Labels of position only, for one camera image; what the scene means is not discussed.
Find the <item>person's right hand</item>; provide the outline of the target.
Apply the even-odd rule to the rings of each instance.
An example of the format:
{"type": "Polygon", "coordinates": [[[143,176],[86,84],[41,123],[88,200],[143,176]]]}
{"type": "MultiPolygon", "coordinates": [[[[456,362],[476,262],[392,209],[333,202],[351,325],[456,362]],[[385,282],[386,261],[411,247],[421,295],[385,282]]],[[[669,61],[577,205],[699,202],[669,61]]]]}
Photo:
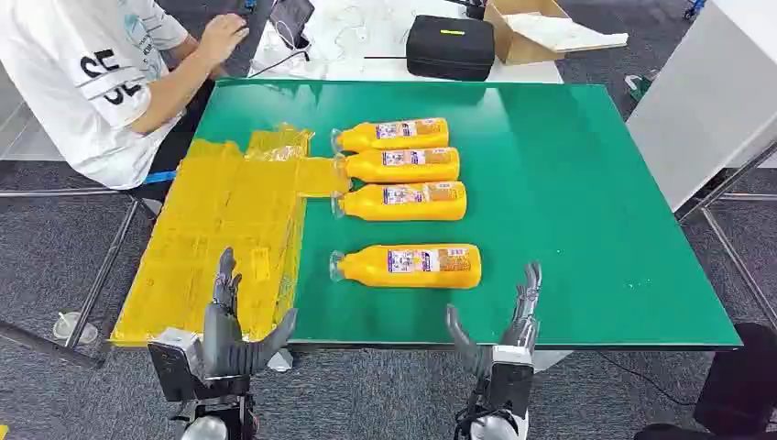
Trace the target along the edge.
{"type": "Polygon", "coordinates": [[[248,32],[246,20],[237,14],[215,16],[202,33],[197,53],[211,67],[217,67],[232,55],[248,32]]]}

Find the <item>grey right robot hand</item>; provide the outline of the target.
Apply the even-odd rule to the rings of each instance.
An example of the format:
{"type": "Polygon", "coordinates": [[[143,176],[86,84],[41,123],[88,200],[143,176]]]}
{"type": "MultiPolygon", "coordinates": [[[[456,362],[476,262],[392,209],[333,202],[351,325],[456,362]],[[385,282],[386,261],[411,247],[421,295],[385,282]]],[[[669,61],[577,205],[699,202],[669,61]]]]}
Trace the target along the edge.
{"type": "Polygon", "coordinates": [[[447,332],[465,361],[465,369],[479,380],[491,379],[497,364],[533,369],[533,353],[539,334],[535,309],[541,292],[542,267],[538,261],[533,261],[524,267],[524,271],[526,281],[516,287],[512,317],[496,345],[481,346],[473,342],[460,322],[457,309],[452,304],[446,305],[447,332]]]}

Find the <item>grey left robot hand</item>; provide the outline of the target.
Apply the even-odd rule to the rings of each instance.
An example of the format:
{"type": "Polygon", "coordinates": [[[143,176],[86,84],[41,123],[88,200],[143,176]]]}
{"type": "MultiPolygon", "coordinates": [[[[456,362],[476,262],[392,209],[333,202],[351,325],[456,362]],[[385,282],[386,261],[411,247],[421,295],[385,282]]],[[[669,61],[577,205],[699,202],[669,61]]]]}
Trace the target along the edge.
{"type": "Polygon", "coordinates": [[[296,327],[298,310],[291,308],[264,339],[245,341],[236,309],[241,276],[234,274],[235,266],[234,251],[226,247],[219,258],[213,299],[206,306],[203,318],[203,362],[210,377],[257,374],[287,345],[296,327]]]}

